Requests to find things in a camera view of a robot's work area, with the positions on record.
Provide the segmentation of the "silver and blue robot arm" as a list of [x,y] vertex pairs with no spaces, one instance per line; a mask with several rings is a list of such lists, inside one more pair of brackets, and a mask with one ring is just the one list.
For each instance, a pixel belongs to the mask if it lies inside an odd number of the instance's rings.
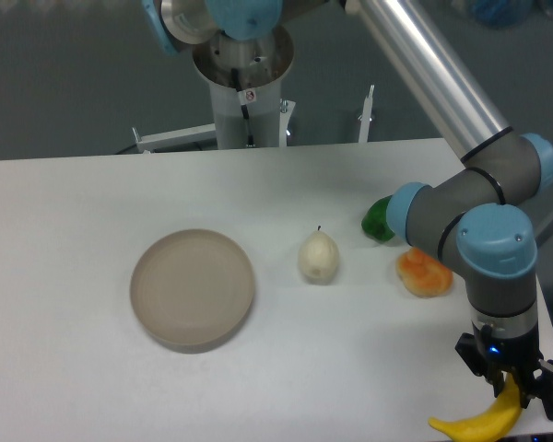
[[[313,1],[146,1],[161,48],[191,49],[211,87],[221,148],[276,146],[278,81],[293,49],[284,23]],[[456,351],[496,392],[511,374],[517,399],[553,420],[553,361],[538,343],[537,245],[520,204],[553,182],[553,146],[519,135],[414,1],[346,1],[359,15],[464,170],[437,187],[408,183],[387,208],[389,228],[465,280],[473,330]]]

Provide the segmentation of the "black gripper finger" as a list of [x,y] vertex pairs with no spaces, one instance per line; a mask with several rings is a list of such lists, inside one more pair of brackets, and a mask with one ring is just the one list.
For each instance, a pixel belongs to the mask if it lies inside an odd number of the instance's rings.
[[493,396],[498,397],[505,386],[504,371],[499,367],[490,367],[487,372],[487,382],[493,388]]
[[542,376],[535,373],[521,373],[518,375],[519,400],[523,409],[530,401],[538,396],[542,388]]

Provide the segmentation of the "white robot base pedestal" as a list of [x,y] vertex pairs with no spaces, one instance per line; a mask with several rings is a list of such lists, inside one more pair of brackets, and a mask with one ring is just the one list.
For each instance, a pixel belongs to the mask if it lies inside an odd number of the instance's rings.
[[207,82],[220,149],[284,146],[282,83],[294,60],[288,31],[236,41],[223,32],[193,49],[194,66]]

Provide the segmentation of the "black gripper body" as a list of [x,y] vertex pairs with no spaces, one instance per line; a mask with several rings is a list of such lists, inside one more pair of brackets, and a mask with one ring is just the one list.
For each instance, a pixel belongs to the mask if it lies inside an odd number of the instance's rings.
[[541,390],[553,390],[553,361],[546,360],[539,349],[537,325],[513,338],[499,337],[489,325],[473,330],[461,335],[455,351],[475,376],[487,381],[488,369],[499,367],[504,375],[511,374],[518,386],[519,374],[535,373],[542,376]]

